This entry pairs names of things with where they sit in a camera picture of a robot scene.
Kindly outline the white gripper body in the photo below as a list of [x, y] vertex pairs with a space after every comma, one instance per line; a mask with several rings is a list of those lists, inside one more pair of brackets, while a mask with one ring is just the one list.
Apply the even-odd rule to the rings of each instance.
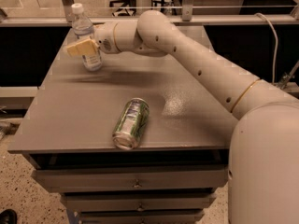
[[106, 54], [120, 53], [114, 37], [116, 25], [117, 23], [113, 21], [95, 26], [94, 39], [97, 42], [100, 50]]

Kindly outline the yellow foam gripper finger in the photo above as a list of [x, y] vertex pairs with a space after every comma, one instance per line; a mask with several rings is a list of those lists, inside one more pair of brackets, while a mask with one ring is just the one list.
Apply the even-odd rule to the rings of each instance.
[[66, 52], [74, 57], [74, 56], [93, 56], [99, 50], [99, 46], [93, 39], [86, 38], [80, 39], [75, 43], [67, 45], [65, 48]]

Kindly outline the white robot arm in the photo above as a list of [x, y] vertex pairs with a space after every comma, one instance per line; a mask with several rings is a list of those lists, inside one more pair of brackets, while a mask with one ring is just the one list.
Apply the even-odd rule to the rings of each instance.
[[163, 13], [105, 23], [67, 46], [71, 56], [160, 51], [173, 56], [234, 117], [229, 224], [299, 224], [299, 102], [183, 34]]

